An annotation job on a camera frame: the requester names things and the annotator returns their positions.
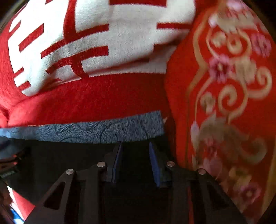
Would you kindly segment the red embroidered floral pillow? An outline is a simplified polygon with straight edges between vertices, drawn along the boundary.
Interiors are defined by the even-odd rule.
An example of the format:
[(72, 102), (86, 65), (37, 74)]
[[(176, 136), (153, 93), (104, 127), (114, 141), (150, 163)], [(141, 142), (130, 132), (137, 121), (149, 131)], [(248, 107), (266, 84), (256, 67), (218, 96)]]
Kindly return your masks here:
[(257, 223), (275, 195), (275, 42), (242, 1), (196, 1), (166, 93), (181, 167), (205, 169)]

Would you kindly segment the red blanket white characters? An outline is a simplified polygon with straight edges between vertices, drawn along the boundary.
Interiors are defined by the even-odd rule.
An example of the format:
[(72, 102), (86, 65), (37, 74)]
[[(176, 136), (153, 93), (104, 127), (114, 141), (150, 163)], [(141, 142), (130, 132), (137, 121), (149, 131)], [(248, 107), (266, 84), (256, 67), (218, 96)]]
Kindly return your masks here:
[[(28, 1), (1, 32), (1, 129), (152, 111), (173, 127), (168, 61), (195, 16), (196, 1)], [(166, 223), (168, 189), (126, 170), (102, 182), (99, 223)], [(9, 190), (1, 179), (1, 215), (12, 222)], [(39, 202), (25, 200), (28, 217)]]

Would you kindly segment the black pants blue patterned waistband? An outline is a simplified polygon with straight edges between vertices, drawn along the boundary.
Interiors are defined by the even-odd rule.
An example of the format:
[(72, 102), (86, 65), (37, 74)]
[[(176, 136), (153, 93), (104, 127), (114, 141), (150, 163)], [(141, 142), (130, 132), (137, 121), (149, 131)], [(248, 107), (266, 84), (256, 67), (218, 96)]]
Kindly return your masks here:
[(67, 169), (87, 169), (108, 161), (107, 181), (126, 163), (125, 177), (161, 186), (169, 180), (164, 162), (171, 159), (160, 111), (94, 122), (1, 129), (1, 158), (18, 156), (4, 172), (8, 186), (36, 204)]

